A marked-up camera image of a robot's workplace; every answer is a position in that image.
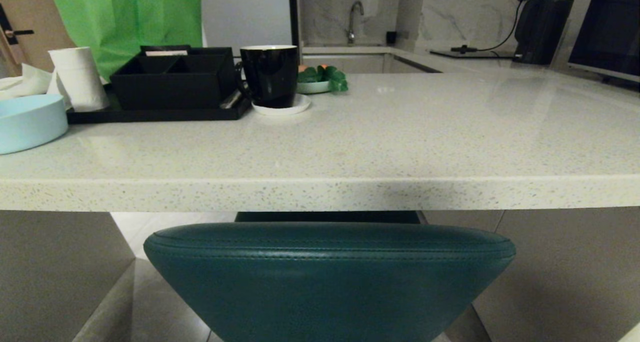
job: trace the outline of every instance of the door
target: door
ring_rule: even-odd
[[[48,51],[75,47],[53,0],[0,0],[0,5],[11,31],[33,31],[14,38],[6,30],[0,34],[0,52],[10,75],[20,75],[21,62],[53,71]]]

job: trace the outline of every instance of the green paper bag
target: green paper bag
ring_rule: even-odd
[[[141,45],[202,46],[201,0],[55,0],[71,40],[108,79]]]

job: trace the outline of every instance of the mug handle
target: mug handle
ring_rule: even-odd
[[[245,82],[242,80],[242,68],[242,61],[238,62],[235,65],[235,82],[236,84],[238,84],[238,90],[240,91],[240,93],[242,93],[245,98],[253,100],[255,99],[254,94],[251,93],[251,89],[249,89],[248,86],[245,85]]]

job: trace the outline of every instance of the black organizer tray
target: black organizer tray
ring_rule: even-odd
[[[66,112],[69,124],[128,123],[160,121],[233,121],[240,119],[251,106],[243,98],[230,109],[183,109],[161,111],[123,111],[112,87],[105,86],[110,107],[93,112]]]

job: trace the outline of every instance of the white plate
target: white plate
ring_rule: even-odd
[[[251,102],[251,104],[256,112],[264,114],[265,116],[290,116],[304,112],[309,105],[311,105],[311,98],[302,94],[296,94],[293,99],[293,107],[289,108],[267,108],[256,105],[254,102]]]
[[[328,91],[329,81],[297,84],[297,92],[302,94],[326,93]]]

